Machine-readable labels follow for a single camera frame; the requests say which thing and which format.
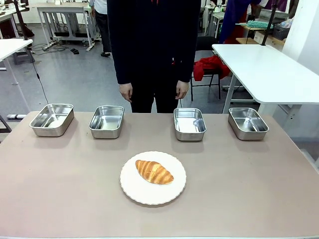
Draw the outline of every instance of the black pants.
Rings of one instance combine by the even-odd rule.
[[[172,69],[137,74],[132,80],[132,112],[150,113],[155,98],[158,113],[173,113],[178,105],[176,85],[177,79]]]
[[[95,20],[101,33],[103,52],[111,52],[108,16],[106,14],[100,14],[95,10]]]

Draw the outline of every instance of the person's hand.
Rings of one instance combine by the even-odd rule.
[[[133,93],[133,87],[131,83],[119,85],[119,91],[125,100],[132,103],[131,97]]]
[[[94,6],[91,6],[92,16],[95,16]]]
[[[176,85],[176,93],[177,96],[175,97],[176,100],[183,99],[188,91],[188,83],[183,81],[178,81]]]

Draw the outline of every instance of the white plate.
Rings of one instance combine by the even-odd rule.
[[[160,163],[173,175],[174,180],[166,185],[146,181],[135,166],[137,160]],[[181,194],[186,184],[186,172],[177,158],[167,153],[150,151],[137,154],[124,164],[120,183],[126,195],[133,200],[143,204],[158,205],[167,203]]]

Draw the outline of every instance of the plate rim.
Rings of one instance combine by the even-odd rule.
[[[137,155],[139,155],[139,154],[142,154],[142,153],[146,153],[146,152],[165,153],[165,152],[161,152],[161,151],[145,151],[145,152],[138,153],[138,154],[134,155],[133,157],[135,157],[135,156],[137,156]],[[162,202],[162,203],[146,203],[146,202],[141,202],[141,201],[139,201],[139,200],[136,200],[136,199],[132,198],[130,195],[128,195],[128,193],[124,190],[124,188],[123,188],[123,186],[122,186],[122,183],[121,183],[121,175],[122,175],[122,170],[123,170],[125,164],[126,164],[129,160],[131,160],[133,157],[131,157],[130,159],[128,159],[128,160],[124,163],[124,165],[123,165],[122,168],[121,168],[121,172],[120,172],[120,185],[121,185],[121,188],[122,188],[123,192],[125,193],[125,195],[128,196],[130,199],[132,199],[132,200],[135,201],[135,202],[144,204],[144,205],[162,205],[162,204],[165,204],[165,203],[168,203],[168,202],[173,201],[175,198],[177,198],[177,197],[184,191],[185,186],[186,186],[186,182],[187,182],[186,170],[185,170],[183,164],[181,163],[181,161],[179,161],[178,158],[174,157],[178,162],[180,162],[180,164],[182,165],[183,170],[184,170],[184,172],[185,172],[185,184],[184,184],[182,190],[181,190],[174,198],[170,199],[169,201]]]

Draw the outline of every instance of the person in background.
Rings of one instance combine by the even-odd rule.
[[[244,28],[236,26],[236,23],[246,22],[247,9],[251,5],[252,15],[254,14],[261,0],[229,0],[221,28],[219,43],[238,44],[237,37],[243,37]]]
[[[193,71],[200,0],[108,0],[112,55],[134,113],[172,113]]]
[[[95,16],[96,23],[99,27],[103,52],[101,56],[109,57],[111,55],[111,45],[109,39],[109,27],[108,27],[108,8],[106,0],[90,0],[90,6],[92,9],[92,15]]]

